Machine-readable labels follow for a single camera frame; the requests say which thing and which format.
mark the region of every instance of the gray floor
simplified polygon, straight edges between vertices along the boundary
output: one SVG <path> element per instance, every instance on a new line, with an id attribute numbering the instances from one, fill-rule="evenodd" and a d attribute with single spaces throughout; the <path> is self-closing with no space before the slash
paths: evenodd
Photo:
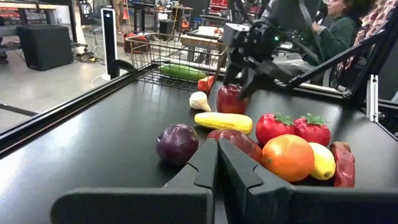
<path id="1" fill-rule="evenodd" d="M 103 58 L 102 39 L 98 39 L 97 48 L 96 56 Z M 75 61 L 40 72 L 29 69 L 20 54 L 21 50 L 8 51 L 9 63 L 0 64 L 0 104 L 41 113 L 106 82 L 98 78 L 105 72 L 99 63 Z M 118 49 L 118 57 L 129 60 L 123 49 Z M 0 109 L 0 133 L 27 118 Z"/>

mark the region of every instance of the cucumber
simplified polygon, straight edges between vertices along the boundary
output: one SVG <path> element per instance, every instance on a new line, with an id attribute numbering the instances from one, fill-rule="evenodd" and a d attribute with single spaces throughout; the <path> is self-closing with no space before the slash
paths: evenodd
<path id="1" fill-rule="evenodd" d="M 197 81 L 207 77 L 207 75 L 200 70 L 185 65 L 177 65 L 174 63 L 162 65 L 160 66 L 159 70 L 164 74 L 168 74 L 170 77 L 182 78 L 188 80 Z"/>

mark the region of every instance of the plastic produce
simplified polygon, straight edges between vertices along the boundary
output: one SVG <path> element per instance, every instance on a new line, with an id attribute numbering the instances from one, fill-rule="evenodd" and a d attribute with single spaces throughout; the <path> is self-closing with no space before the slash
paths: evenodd
<path id="1" fill-rule="evenodd" d="M 274 137 L 283 134 L 294 134 L 294 124 L 289 116 L 264 114 L 256 125 L 256 137 L 260 145 L 265 146 Z"/>
<path id="2" fill-rule="evenodd" d="M 207 103 L 207 95 L 202 91 L 192 93 L 191 97 L 189 98 L 189 105 L 191 108 L 196 110 L 211 112 L 211 108 Z"/>
<path id="3" fill-rule="evenodd" d="M 217 111 L 220 113 L 244 114 L 248 108 L 249 100 L 239 99 L 239 85 L 222 86 L 217 92 Z"/>
<path id="4" fill-rule="evenodd" d="M 308 142 L 316 142 L 328 147 L 330 142 L 330 131 L 326 121 L 319 116 L 308 113 L 294 121 L 295 134 Z"/>
<path id="5" fill-rule="evenodd" d="M 202 78 L 198 81 L 198 90 L 208 92 L 211 90 L 211 87 L 214 83 L 214 75 L 209 75 L 206 78 Z"/>
<path id="6" fill-rule="evenodd" d="M 262 152 L 260 146 L 240 131 L 230 129 L 214 130 L 207 138 L 214 138 L 217 141 L 219 139 L 227 139 L 256 162 L 261 163 Z"/>
<path id="7" fill-rule="evenodd" d="M 336 163 L 333 154 L 328 148 L 319 143 L 309 143 L 315 156 L 315 164 L 311 177 L 318 180 L 328 180 L 335 174 Z"/>
<path id="8" fill-rule="evenodd" d="M 232 129 L 250 134 L 253 129 L 253 120 L 241 114 L 204 112 L 195 115 L 195 122 L 206 128 Z"/>
<path id="9" fill-rule="evenodd" d="M 314 162 L 311 146 L 296 135 L 273 138 L 262 149 L 262 165 L 288 182 L 300 181 L 310 175 Z"/>
<path id="10" fill-rule="evenodd" d="M 156 139 L 159 157 L 172 165 L 184 165 L 198 150 L 195 130 L 185 124 L 171 124 Z"/>
<path id="11" fill-rule="evenodd" d="M 345 142 L 334 142 L 330 148 L 335 157 L 335 187 L 355 186 L 355 157 Z"/>
<path id="12" fill-rule="evenodd" d="M 183 78 L 188 80 L 200 80 L 206 77 L 206 74 L 195 68 L 191 68 L 185 65 L 177 65 L 169 63 L 160 66 L 160 72 L 168 74 L 171 77 Z"/>

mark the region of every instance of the yellow squash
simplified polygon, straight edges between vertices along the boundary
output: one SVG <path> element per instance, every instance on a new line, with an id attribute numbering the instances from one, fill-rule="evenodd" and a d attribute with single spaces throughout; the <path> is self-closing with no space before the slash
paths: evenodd
<path id="1" fill-rule="evenodd" d="M 253 120 L 241 114 L 205 112 L 195 115 L 195 122 L 206 128 L 233 129 L 250 134 L 253 128 Z"/>

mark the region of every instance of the black conveyor belt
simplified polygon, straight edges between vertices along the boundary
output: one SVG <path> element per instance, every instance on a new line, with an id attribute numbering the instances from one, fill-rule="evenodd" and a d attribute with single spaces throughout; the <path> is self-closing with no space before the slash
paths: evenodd
<path id="1" fill-rule="evenodd" d="M 220 86 L 210 95 L 213 109 Z M 159 133 L 169 124 L 185 123 L 195 127 L 202 143 L 209 132 L 195 126 L 197 111 L 190 109 L 189 97 L 187 91 L 132 82 L 1 159 L 1 223 L 49 223 L 57 197 L 77 187 L 163 186 L 178 169 L 160 162 L 154 147 Z M 246 114 L 255 126 L 262 114 L 278 111 L 293 118 L 323 116 L 332 141 L 346 141 L 353 150 L 356 187 L 398 186 L 398 143 L 362 112 L 258 91 Z M 216 223 L 224 223 L 220 218 Z"/>

